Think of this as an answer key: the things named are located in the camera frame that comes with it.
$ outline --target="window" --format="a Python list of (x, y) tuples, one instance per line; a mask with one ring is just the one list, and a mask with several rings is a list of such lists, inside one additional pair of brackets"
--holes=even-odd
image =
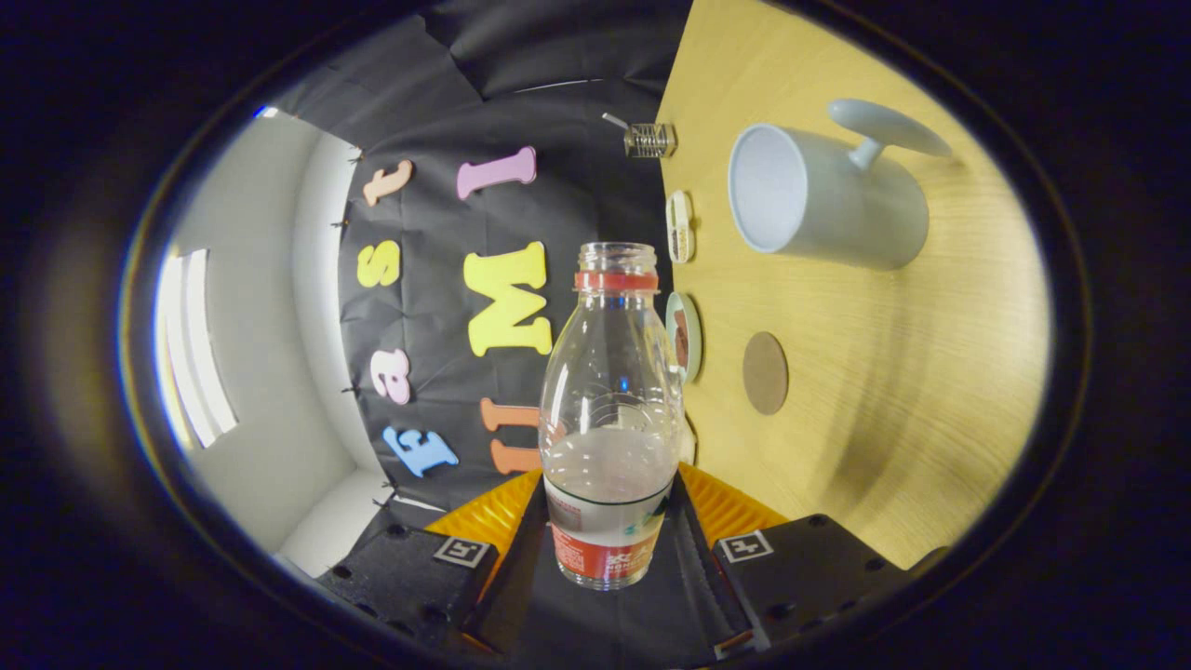
[(174, 434), (191, 445), (188, 425), (204, 449), (236, 427), (207, 327), (207, 255), (199, 249), (166, 261), (157, 284), (156, 332), (157, 371)]

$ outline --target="mug handle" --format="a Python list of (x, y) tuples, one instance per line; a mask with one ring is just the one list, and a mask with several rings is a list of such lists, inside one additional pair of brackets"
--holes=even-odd
[(835, 123), (865, 136), (865, 140), (848, 154), (848, 158), (866, 170), (886, 145), (904, 146), (931, 156), (950, 156), (952, 148), (935, 131), (912, 118), (888, 107), (843, 98), (828, 105)]

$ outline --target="bottle neck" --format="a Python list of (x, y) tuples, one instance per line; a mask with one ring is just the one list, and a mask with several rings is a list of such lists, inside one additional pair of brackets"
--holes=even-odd
[(649, 244), (592, 242), (579, 250), (575, 289), (588, 308), (653, 308), (657, 256)]
[(654, 308), (649, 290), (579, 290), (579, 306), (588, 309)]

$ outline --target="wooden table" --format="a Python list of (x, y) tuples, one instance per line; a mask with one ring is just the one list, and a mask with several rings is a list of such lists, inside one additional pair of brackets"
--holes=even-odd
[[(921, 255), (875, 271), (753, 251), (728, 205), (728, 157), (768, 121), (855, 143), (827, 113), (861, 98), (955, 150), (890, 148), (930, 208)], [(696, 256), (674, 265), (703, 318), (686, 387), (697, 465), (773, 509), (830, 514), (899, 566), (954, 543), (1005, 481), (1034, 425), (1052, 343), (1046, 271), (1019, 202), (978, 142), (897, 71), (816, 25), (746, 0), (696, 0), (659, 123), (678, 150), (667, 193), (693, 203)], [(790, 390), (772, 417), (744, 395), (742, 356), (767, 330)]]

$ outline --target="plastic bottle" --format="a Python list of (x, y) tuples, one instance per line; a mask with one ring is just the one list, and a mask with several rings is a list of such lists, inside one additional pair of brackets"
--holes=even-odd
[(597, 590), (649, 569), (678, 469), (681, 382), (654, 311), (653, 246), (584, 244), (545, 372), (538, 447), (559, 569)]

